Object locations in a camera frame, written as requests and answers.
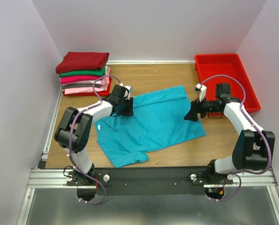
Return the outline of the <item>teal t shirt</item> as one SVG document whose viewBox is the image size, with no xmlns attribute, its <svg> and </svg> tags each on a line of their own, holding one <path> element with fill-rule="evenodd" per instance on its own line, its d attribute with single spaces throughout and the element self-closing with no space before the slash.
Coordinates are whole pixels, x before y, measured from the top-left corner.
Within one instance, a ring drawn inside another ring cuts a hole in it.
<svg viewBox="0 0 279 225">
<path fill-rule="evenodd" d="M 95 123 L 97 143 L 115 168 L 149 160 L 147 153 L 200 138 L 200 121 L 185 120 L 191 102 L 184 86 L 134 97 L 131 117 L 104 117 Z"/>
</svg>

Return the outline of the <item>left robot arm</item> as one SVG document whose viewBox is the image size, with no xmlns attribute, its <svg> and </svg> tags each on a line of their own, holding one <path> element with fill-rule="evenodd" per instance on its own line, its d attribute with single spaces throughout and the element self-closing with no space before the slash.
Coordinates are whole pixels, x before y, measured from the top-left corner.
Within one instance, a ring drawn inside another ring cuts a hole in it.
<svg viewBox="0 0 279 225">
<path fill-rule="evenodd" d="M 54 140 L 67 152 L 73 169 L 86 180 L 94 178 L 94 164 L 87 153 L 87 143 L 91 126 L 96 121 L 109 116 L 133 116 L 132 87 L 116 84 L 112 92 L 87 107 L 65 110 L 54 134 Z"/>
</svg>

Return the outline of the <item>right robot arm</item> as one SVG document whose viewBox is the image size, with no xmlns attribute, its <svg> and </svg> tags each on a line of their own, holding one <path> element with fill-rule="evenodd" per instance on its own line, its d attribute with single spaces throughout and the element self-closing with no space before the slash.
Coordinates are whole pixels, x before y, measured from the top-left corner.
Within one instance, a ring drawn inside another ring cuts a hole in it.
<svg viewBox="0 0 279 225">
<path fill-rule="evenodd" d="M 272 164 L 275 134 L 264 130 L 252 119 L 243 102 L 231 95 L 230 84 L 219 83 L 215 89 L 216 100 L 207 100 L 206 86 L 198 83 L 195 90 L 199 97 L 191 102 L 184 119 L 197 122 L 209 113 L 222 113 L 231 121 L 238 139 L 231 156 L 210 161 L 198 178 L 211 182 L 240 172 L 265 173 Z"/>
</svg>

